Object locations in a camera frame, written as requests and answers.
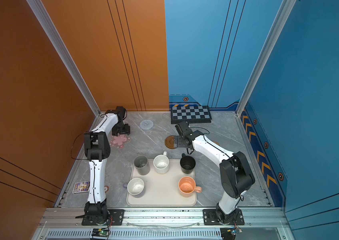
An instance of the chessboard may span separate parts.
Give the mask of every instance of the chessboard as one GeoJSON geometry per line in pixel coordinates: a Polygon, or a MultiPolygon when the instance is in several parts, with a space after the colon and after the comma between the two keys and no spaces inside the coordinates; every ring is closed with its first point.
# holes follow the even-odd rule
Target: chessboard
{"type": "Polygon", "coordinates": [[[171,108],[171,124],[182,121],[188,123],[211,122],[211,113],[208,106],[174,106],[171,108]]]}

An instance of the round gray coaster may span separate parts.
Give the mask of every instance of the round gray coaster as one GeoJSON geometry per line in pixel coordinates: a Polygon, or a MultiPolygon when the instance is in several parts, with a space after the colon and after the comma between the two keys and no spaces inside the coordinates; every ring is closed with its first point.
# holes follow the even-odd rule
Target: round gray coaster
{"type": "Polygon", "coordinates": [[[151,120],[143,120],[141,121],[141,123],[139,124],[139,127],[142,129],[142,130],[148,130],[150,129],[151,127],[153,127],[153,121],[151,120]]]}

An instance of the tray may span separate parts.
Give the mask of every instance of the tray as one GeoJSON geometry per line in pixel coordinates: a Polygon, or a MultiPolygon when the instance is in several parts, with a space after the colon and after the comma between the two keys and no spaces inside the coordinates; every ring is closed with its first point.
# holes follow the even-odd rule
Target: tray
{"type": "Polygon", "coordinates": [[[132,169],[131,179],[141,178],[144,181],[145,192],[141,197],[127,194],[127,203],[130,206],[187,207],[196,204],[196,193],[193,192],[190,197],[183,197],[177,185],[182,177],[189,176],[195,179],[195,170],[191,174],[184,174],[181,171],[180,159],[170,159],[168,172],[159,174],[155,171],[153,159],[149,159],[148,162],[151,170],[147,175],[140,175],[135,167],[132,169]]]}

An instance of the cup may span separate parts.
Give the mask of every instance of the cup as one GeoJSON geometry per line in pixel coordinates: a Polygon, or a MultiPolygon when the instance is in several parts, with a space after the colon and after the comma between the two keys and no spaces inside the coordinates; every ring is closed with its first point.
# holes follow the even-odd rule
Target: cup
{"type": "Polygon", "coordinates": [[[153,159],[153,166],[159,174],[164,174],[170,169],[170,161],[167,157],[167,152],[164,152],[162,155],[158,155],[153,159]]]}
{"type": "Polygon", "coordinates": [[[134,197],[141,197],[144,194],[144,181],[138,177],[131,179],[128,184],[123,184],[123,187],[134,197]]]}
{"type": "Polygon", "coordinates": [[[184,153],[181,155],[181,157],[182,157],[180,159],[181,171],[185,174],[192,173],[193,169],[196,166],[195,159],[191,156],[186,156],[184,153]]]}
{"type": "Polygon", "coordinates": [[[144,155],[139,155],[135,158],[134,166],[140,175],[147,175],[150,172],[148,158],[144,155]]]}
{"type": "Polygon", "coordinates": [[[201,192],[201,187],[197,187],[195,180],[191,177],[182,177],[179,180],[179,192],[183,197],[190,197],[193,192],[201,192]]]}

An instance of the yellow chevron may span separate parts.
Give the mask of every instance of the yellow chevron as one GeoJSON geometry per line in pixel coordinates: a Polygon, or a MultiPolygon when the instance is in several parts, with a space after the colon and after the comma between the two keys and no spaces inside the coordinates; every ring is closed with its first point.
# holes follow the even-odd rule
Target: yellow chevron
{"type": "Polygon", "coordinates": [[[248,126],[252,127],[252,125],[251,125],[251,124],[249,124],[249,123],[246,123],[246,124],[245,124],[245,132],[248,132],[248,126]]]}
{"type": "Polygon", "coordinates": [[[257,152],[257,162],[259,162],[259,155],[265,157],[264,153],[258,151],[257,152]]]}
{"type": "Polygon", "coordinates": [[[250,142],[251,142],[251,135],[256,136],[256,134],[255,134],[254,132],[249,131],[249,141],[250,141],[250,142]]]}
{"type": "Polygon", "coordinates": [[[269,188],[269,180],[271,180],[271,181],[273,181],[275,184],[277,184],[277,183],[276,183],[276,180],[274,180],[273,177],[271,177],[270,175],[267,174],[267,186],[268,186],[268,188],[269,188]]]}
{"type": "Polygon", "coordinates": [[[269,170],[271,170],[271,168],[265,164],[264,162],[262,162],[262,173],[264,174],[264,167],[268,168],[269,170]]]}
{"type": "Polygon", "coordinates": [[[247,117],[247,116],[243,116],[243,125],[244,125],[244,118],[247,118],[247,119],[248,119],[248,117],[247,117]]]}

